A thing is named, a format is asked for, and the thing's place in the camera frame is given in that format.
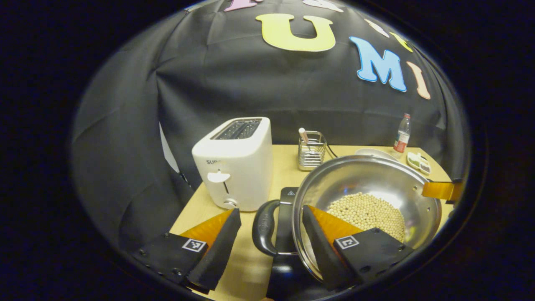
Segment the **white toaster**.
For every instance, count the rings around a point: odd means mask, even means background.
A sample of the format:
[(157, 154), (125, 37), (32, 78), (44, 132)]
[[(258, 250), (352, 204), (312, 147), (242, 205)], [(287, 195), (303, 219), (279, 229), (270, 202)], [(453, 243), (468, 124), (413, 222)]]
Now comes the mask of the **white toaster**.
[(274, 170), (269, 118), (228, 120), (198, 141), (192, 155), (218, 207), (254, 212), (269, 200)]

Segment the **steel pot with black handle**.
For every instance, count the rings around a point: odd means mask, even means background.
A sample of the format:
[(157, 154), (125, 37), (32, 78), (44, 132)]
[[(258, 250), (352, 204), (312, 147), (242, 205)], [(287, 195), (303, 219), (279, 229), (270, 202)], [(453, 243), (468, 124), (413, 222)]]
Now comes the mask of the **steel pot with black handle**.
[[(376, 156), (343, 156), (329, 160), (306, 175), (298, 187), (285, 187), (279, 200), (269, 201), (258, 209), (252, 227), (256, 248), (269, 256), (297, 255), (305, 269), (318, 281), (323, 276), (306, 234), (302, 208), (309, 204), (321, 210), (343, 196), (369, 193), (399, 209), (404, 219), (403, 243), (417, 249), (430, 244), (438, 233), (442, 217), (439, 199), (422, 196), (428, 179), (396, 160)], [(288, 204), (290, 245), (294, 251), (279, 251), (271, 241), (275, 229), (274, 210)]]

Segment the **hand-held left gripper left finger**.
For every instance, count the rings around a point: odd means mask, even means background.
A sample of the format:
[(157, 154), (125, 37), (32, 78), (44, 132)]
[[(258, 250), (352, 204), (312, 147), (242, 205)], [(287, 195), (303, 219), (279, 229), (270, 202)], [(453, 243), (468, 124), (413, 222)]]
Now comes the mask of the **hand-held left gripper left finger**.
[(239, 209), (226, 210), (179, 235), (160, 235), (134, 258), (174, 284), (208, 293), (224, 274), (240, 227)]

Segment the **white divided seasoning dish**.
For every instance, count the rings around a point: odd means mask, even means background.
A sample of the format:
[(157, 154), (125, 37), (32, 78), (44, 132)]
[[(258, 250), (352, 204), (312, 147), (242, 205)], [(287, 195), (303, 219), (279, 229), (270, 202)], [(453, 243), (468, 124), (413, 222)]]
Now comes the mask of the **white divided seasoning dish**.
[(408, 152), (406, 162), (409, 166), (411, 166), (411, 168), (418, 170), (424, 175), (431, 174), (432, 168), (430, 163), (421, 155), (421, 153)]

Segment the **clear plastic water bottle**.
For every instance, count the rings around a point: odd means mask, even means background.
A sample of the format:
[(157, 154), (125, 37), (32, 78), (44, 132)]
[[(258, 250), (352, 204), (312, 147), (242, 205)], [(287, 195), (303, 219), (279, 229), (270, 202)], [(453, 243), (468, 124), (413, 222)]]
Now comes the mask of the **clear plastic water bottle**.
[(397, 158), (400, 158), (405, 152), (405, 149), (409, 143), (411, 129), (411, 116), (410, 114), (404, 114), (403, 120), (401, 120), (397, 130), (396, 139), (393, 145), (393, 154)]

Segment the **white round plate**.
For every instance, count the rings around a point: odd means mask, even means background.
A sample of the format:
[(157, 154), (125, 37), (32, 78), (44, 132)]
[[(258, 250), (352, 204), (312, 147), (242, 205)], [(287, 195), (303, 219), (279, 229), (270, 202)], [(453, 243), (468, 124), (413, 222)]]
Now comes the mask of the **white round plate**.
[(373, 148), (362, 148), (356, 150), (354, 153), (356, 156), (372, 156), (375, 158), (384, 158), (388, 160), (398, 161), (394, 156), (388, 154), (387, 152), (384, 152), (379, 149), (373, 149)]

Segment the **pile of soybeans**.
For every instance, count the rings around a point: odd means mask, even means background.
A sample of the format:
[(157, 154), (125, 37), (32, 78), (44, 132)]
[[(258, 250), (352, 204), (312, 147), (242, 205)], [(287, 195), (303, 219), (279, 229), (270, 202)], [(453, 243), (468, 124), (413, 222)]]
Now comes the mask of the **pile of soybeans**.
[(400, 242), (405, 238), (405, 219), (399, 209), (370, 193), (349, 194), (332, 202), (327, 213), (361, 230), (378, 227)]

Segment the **black induction cooktop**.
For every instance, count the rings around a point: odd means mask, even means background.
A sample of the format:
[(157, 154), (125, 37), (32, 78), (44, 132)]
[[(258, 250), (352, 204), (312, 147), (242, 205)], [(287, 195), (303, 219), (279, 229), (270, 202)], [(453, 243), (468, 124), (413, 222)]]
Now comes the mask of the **black induction cooktop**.
[(304, 267), (296, 254), (292, 234), (292, 208), (297, 187), (284, 187), (280, 194), (275, 248), (266, 297), (275, 301), (312, 301), (329, 295), (325, 286)]

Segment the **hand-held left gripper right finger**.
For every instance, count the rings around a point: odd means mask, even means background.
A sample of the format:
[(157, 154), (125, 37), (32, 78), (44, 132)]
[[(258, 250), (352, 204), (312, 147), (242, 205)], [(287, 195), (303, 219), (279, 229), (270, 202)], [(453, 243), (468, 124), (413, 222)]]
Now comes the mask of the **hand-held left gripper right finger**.
[(302, 222), (329, 290), (374, 282), (413, 253), (378, 227), (361, 230), (308, 204)]

